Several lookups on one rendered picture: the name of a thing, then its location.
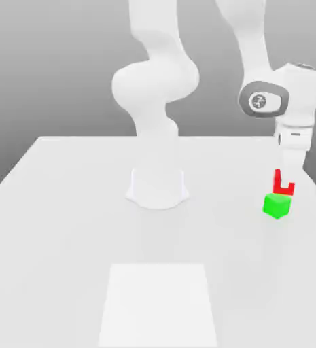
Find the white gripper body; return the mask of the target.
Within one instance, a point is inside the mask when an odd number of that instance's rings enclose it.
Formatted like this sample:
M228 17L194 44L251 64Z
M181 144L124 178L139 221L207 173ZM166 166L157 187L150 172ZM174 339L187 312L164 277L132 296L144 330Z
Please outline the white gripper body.
M281 151L281 173L296 175L303 170L306 159L305 150L283 149Z

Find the small green cube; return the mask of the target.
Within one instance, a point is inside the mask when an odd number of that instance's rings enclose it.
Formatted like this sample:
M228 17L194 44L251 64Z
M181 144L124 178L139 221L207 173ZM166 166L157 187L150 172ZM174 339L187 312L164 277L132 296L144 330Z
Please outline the small green cube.
M289 213L291 201L290 196L270 193L264 197L262 210L272 218L280 219Z

